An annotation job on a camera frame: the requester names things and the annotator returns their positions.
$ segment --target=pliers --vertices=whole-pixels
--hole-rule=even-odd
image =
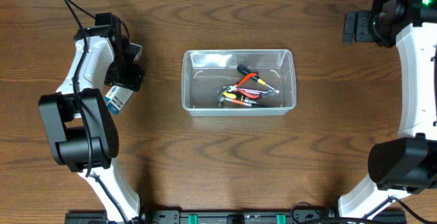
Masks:
[[[241,74],[244,74],[244,77],[243,77],[243,79],[241,79],[241,81],[239,83],[236,83],[235,85],[223,87],[223,89],[227,90],[228,92],[238,92],[238,93],[241,93],[242,95],[246,96],[247,98],[252,98],[252,99],[261,98],[262,94],[263,95],[274,95],[274,94],[279,93],[279,90],[273,88],[272,86],[267,84],[263,79],[259,78],[258,73],[251,72],[247,67],[245,67],[243,65],[239,65],[237,67],[237,70]],[[265,86],[269,87],[270,90],[269,91],[259,91],[259,90],[241,88],[240,86],[249,79],[253,79],[254,81],[260,83],[261,85],[265,85]]]

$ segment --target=green connector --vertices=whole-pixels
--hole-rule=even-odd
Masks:
[[[196,214],[189,214],[188,215],[188,224],[197,224],[197,215]]]
[[[284,214],[276,215],[276,220],[277,220],[278,224],[286,224],[285,215]]]

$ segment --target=white robotic arm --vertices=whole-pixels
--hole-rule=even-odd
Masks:
[[[107,219],[116,223],[139,217],[140,198],[127,183],[116,159],[117,130],[101,92],[105,83],[137,91],[144,75],[133,63],[141,55],[141,46],[130,43],[121,35],[120,23],[111,13],[97,14],[96,26],[85,31],[87,54],[84,55],[84,36],[78,33],[75,36],[76,55],[65,81],[56,94],[42,96],[40,100],[40,113],[54,159],[78,172],[90,184],[107,210]],[[79,71],[76,90],[80,100],[76,99],[73,90],[76,69]],[[87,143],[85,127],[64,126],[65,122],[81,117],[77,102],[82,102],[84,107],[92,149]],[[89,150],[92,150],[93,165],[87,177]]]
[[[88,37],[87,41],[89,50],[79,71],[79,91],[81,92],[87,88],[98,88],[101,92],[103,92],[103,84],[107,70],[113,63],[115,53],[108,38],[92,36]],[[62,83],[56,92],[61,92],[64,95],[73,93],[72,77],[74,76],[74,72],[78,66],[79,59],[83,54],[83,47],[84,41],[78,40],[76,42],[76,55],[74,56],[71,69],[64,83]],[[141,55],[141,46],[138,47],[140,48],[140,51],[135,56],[134,60],[137,60]],[[79,113],[75,113],[74,115],[75,118],[80,117]],[[109,199],[102,186],[99,185],[96,179],[92,177],[85,177],[86,171],[87,170],[84,169],[82,172],[79,172],[79,175],[84,178],[96,192],[97,196],[107,210],[108,220],[122,222],[123,217],[119,213],[115,204]],[[120,167],[116,158],[111,160],[111,166],[108,169],[103,167],[94,167],[91,171],[91,175],[98,176],[100,178],[108,192],[112,194],[112,197],[116,201],[116,204],[119,206],[126,219],[131,220],[139,215],[139,196],[132,190],[129,183],[127,183],[126,178],[123,175],[122,168]]]
[[[417,133],[423,133],[426,139],[437,140],[432,61],[436,44],[436,23],[423,23],[422,27],[410,24],[396,36],[402,71],[402,117],[398,138],[414,138]]]
[[[399,139],[376,145],[369,156],[369,174],[339,198],[341,217],[372,219],[391,204],[390,197],[401,199],[433,185],[421,165],[427,157],[427,140],[437,140],[433,61],[437,18],[429,17],[429,11],[436,11],[430,1],[373,0],[371,13],[356,13],[356,41],[375,41],[387,47],[396,44],[401,59],[402,116]],[[359,33],[363,27],[369,28],[367,34]]]

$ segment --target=screwdriver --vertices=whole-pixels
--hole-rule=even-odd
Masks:
[[[218,107],[222,107],[223,101],[228,101],[228,102],[232,102],[232,103],[236,103],[236,104],[241,104],[241,105],[244,105],[244,106],[247,106],[247,107],[263,108],[263,107],[261,107],[259,105],[247,103],[247,102],[244,102],[244,101],[241,101],[241,100],[236,100],[236,99],[228,98],[228,97],[226,97],[224,95],[220,95],[218,97]]]
[[[223,95],[225,97],[227,97],[227,98],[232,98],[232,99],[235,99],[235,100],[241,100],[241,101],[244,101],[244,102],[247,102],[247,103],[259,105],[258,102],[254,101],[254,100],[251,100],[250,98],[247,98],[247,97],[245,97],[242,94],[230,94],[228,92],[223,92]]]
[[[276,92],[273,91],[273,90],[259,91],[259,90],[254,90],[254,89],[241,88],[241,87],[240,87],[240,90],[245,91],[246,93],[249,93],[249,94],[261,94],[261,95],[273,95],[273,94],[276,94]]]
[[[250,73],[252,73],[246,66],[243,65],[239,65],[237,66],[237,70],[243,74],[243,75],[248,75]],[[273,90],[274,92],[276,92],[277,94],[279,93],[279,90],[276,90],[274,87],[272,87],[271,85],[267,84],[265,82],[265,80],[261,79],[258,77],[258,73],[254,74],[253,76],[251,76],[251,79],[253,79],[254,81],[258,82],[261,85],[265,85],[266,87],[270,88],[271,90]]]

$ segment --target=black handle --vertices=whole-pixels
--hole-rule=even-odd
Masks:
[[[235,96],[236,96],[236,99],[237,100],[241,100],[241,101],[244,101],[244,98],[246,98],[244,95],[242,95],[242,94],[240,94],[240,93],[234,93],[235,94]]]
[[[237,66],[237,70],[241,73],[241,74],[243,74],[243,75],[248,75],[248,74],[250,74],[250,73],[252,73],[246,66],[243,66],[243,65],[239,65],[239,66]],[[251,79],[252,80],[254,80],[254,81],[258,81],[258,79],[259,79],[259,77],[258,76],[253,76],[253,77],[251,77]]]

